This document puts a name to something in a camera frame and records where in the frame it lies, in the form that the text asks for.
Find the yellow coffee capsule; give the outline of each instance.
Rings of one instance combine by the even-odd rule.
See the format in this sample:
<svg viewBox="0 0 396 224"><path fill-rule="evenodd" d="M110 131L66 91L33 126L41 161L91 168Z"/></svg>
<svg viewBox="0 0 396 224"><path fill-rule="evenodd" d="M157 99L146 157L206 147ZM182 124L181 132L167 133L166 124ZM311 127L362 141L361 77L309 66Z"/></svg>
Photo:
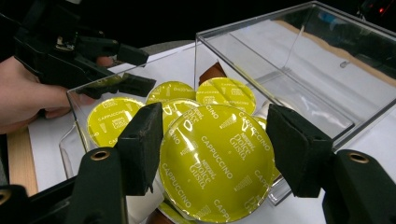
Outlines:
<svg viewBox="0 0 396 224"><path fill-rule="evenodd" d="M259 122L259 124L262 126L262 128L265 130L267 127L267 120L260 117L260 116L252 116L255 120L257 120L257 122ZM276 167L274 168L274 179L277 179L280 176L280 172L276 169Z"/></svg>
<svg viewBox="0 0 396 224"><path fill-rule="evenodd" d="M203 105L232 105L248 114L256 109L256 96L242 82L228 77L214 77L198 87L196 101Z"/></svg>
<svg viewBox="0 0 396 224"><path fill-rule="evenodd" d="M183 82L167 81L158 85L148 94L146 105L157 102L164 103L176 98L195 100L195 89Z"/></svg>
<svg viewBox="0 0 396 224"><path fill-rule="evenodd" d="M163 132L182 114L200 105L191 99L173 99L163 103Z"/></svg>
<svg viewBox="0 0 396 224"><path fill-rule="evenodd" d="M115 97L97 105L87 118L88 134L99 147L114 147L118 137L143 103L128 97Z"/></svg>
<svg viewBox="0 0 396 224"><path fill-rule="evenodd" d="M204 222L255 211L273 185L274 151L262 126L229 105L199 105L164 135L160 178L174 206Z"/></svg>

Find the robotic arm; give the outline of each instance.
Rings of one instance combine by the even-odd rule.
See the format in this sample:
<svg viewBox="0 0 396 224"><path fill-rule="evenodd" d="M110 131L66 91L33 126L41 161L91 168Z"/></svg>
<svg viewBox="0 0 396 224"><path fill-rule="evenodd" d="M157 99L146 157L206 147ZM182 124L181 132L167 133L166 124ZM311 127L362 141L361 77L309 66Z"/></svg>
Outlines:
<svg viewBox="0 0 396 224"><path fill-rule="evenodd" d="M42 83L72 89L112 75L96 65L100 56L117 55L118 61L133 65L147 62L145 51L79 26L80 17L62 3L35 0L15 34L15 57Z"/></svg>
<svg viewBox="0 0 396 224"><path fill-rule="evenodd" d="M329 136L281 105L270 105L266 131L293 194L317 198L324 189L328 224L396 223L396 184L373 157L350 149L333 153Z"/></svg>

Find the dark background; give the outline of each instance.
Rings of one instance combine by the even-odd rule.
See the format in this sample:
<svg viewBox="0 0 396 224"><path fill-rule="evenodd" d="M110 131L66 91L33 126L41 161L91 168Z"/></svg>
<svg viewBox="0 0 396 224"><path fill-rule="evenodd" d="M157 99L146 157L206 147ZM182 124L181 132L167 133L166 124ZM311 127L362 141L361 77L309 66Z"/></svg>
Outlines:
<svg viewBox="0 0 396 224"><path fill-rule="evenodd" d="M22 22L35 0L0 0L0 13ZM221 25L250 19L262 14L292 7L307 1L130 1L130 0L83 0L70 9L80 15L80 23L105 32L107 38L142 48L174 40L193 40L200 31ZM321 0L350 14L356 14L361 0ZM394 29L396 18L393 6L385 16L372 17L376 24ZM14 52L12 36L18 29L15 22L0 17L0 61Z"/></svg>

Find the clear plastic box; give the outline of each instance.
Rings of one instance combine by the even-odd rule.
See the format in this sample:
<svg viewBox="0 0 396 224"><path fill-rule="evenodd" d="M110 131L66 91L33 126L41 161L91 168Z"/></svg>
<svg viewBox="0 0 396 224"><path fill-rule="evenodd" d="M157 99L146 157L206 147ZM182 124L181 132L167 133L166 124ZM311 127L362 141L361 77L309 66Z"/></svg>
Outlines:
<svg viewBox="0 0 396 224"><path fill-rule="evenodd" d="M147 93L136 94L141 89L139 87L140 83L134 82L137 77L154 80L155 84L152 89L168 81L179 81L193 87L194 54L195 47L192 46L68 91L67 96L72 107L83 150L89 151L98 147L92 141L88 132L88 117L94 108L115 97L128 97L145 104L148 99Z"/></svg>
<svg viewBox="0 0 396 224"><path fill-rule="evenodd" d="M196 39L196 76L220 62L228 77L257 92L257 110L265 103L292 107L329 135L334 149L396 103L396 34L316 1Z"/></svg>

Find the finger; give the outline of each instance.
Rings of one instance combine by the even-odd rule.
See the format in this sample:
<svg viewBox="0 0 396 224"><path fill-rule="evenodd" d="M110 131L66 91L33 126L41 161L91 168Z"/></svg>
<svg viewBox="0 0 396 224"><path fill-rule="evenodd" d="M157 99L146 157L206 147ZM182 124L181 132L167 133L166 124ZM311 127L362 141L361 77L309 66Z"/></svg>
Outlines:
<svg viewBox="0 0 396 224"><path fill-rule="evenodd" d="M113 63L114 63L114 61L110 57L102 56L102 57L96 58L96 64L98 64L99 66L109 67L109 66L113 65Z"/></svg>
<svg viewBox="0 0 396 224"><path fill-rule="evenodd" d="M70 101L73 105L80 106L80 105L91 105L96 102L95 99L89 97L86 94L78 94L74 91L69 92L68 94Z"/></svg>
<svg viewBox="0 0 396 224"><path fill-rule="evenodd" d="M60 107L57 109L51 109L51 110L47 110L46 109L46 119L55 119L55 118L59 118L65 114L67 114L70 111L70 107Z"/></svg>
<svg viewBox="0 0 396 224"><path fill-rule="evenodd" d="M40 108L70 107L66 88L39 83L31 87L34 94L28 95L28 104L30 102L31 105L39 106Z"/></svg>

